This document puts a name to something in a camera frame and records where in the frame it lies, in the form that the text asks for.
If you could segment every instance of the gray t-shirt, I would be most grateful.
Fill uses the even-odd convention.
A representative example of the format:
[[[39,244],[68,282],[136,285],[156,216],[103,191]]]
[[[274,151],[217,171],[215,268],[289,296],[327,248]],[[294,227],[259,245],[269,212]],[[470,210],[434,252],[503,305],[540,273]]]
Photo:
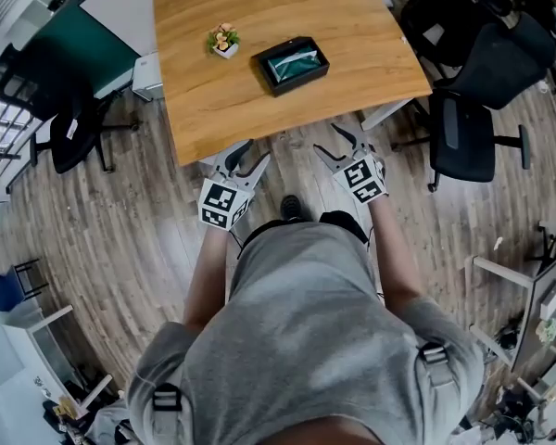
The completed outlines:
[[[425,341],[445,346],[450,385],[435,387],[419,352]],[[361,422],[385,445],[441,445],[483,374],[481,350],[431,299],[394,316],[377,296],[362,243],[305,222],[246,247],[230,300],[198,336],[162,326],[127,401],[148,445],[254,445],[330,415]],[[152,411],[153,388],[164,382],[182,393],[171,431],[160,418],[169,413]]]

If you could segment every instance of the black tissue box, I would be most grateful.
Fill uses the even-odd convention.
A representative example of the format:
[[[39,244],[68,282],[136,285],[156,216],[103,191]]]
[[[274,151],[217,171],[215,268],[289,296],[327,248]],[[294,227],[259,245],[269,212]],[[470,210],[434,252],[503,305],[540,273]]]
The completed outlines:
[[[278,83],[272,73],[272,70],[270,69],[268,60],[275,57],[287,57],[289,54],[294,54],[296,51],[304,48],[305,46],[310,46],[311,49],[317,50],[317,58],[320,61],[320,66]],[[253,58],[258,63],[259,70],[261,71],[261,74],[263,74],[263,78],[266,80],[266,83],[270,87],[274,96],[282,95],[303,84],[319,79],[325,76],[325,74],[327,74],[327,70],[330,68],[330,63],[325,58],[322,50],[313,41],[313,38],[309,36],[297,36],[292,40],[288,40],[284,43],[273,46],[270,49],[266,49],[261,53],[257,53]]]

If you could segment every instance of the table top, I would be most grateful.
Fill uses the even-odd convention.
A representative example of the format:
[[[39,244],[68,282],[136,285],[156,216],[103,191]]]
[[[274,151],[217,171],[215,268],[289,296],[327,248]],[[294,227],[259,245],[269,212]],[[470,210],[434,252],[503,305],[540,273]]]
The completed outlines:
[[[544,348],[537,337],[536,328],[539,324],[541,300],[551,288],[554,280],[556,280],[556,261],[535,278],[534,284],[530,288],[522,323],[522,335],[513,354],[512,371],[523,366],[534,354]]]
[[[431,92],[422,68],[381,0],[154,0],[158,57],[181,165],[360,108]],[[228,60],[206,50],[223,22],[241,38]],[[311,36],[330,69],[273,97],[251,57]]]

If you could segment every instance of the green panel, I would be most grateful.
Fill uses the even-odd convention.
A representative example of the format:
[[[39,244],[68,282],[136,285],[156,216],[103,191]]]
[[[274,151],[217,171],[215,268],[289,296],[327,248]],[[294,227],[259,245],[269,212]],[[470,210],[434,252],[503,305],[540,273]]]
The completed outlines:
[[[133,68],[138,53],[76,5],[63,6],[33,38],[48,38],[66,52],[97,92]]]

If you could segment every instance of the person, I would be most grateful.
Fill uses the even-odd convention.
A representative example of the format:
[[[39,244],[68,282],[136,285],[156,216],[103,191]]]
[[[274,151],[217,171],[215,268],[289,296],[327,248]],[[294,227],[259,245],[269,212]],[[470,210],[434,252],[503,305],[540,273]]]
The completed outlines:
[[[145,444],[446,443],[482,351],[425,295],[389,197],[368,208],[385,306],[347,213],[311,222],[287,197],[246,241],[226,304],[229,233],[207,230],[183,322],[161,327],[127,389]]]

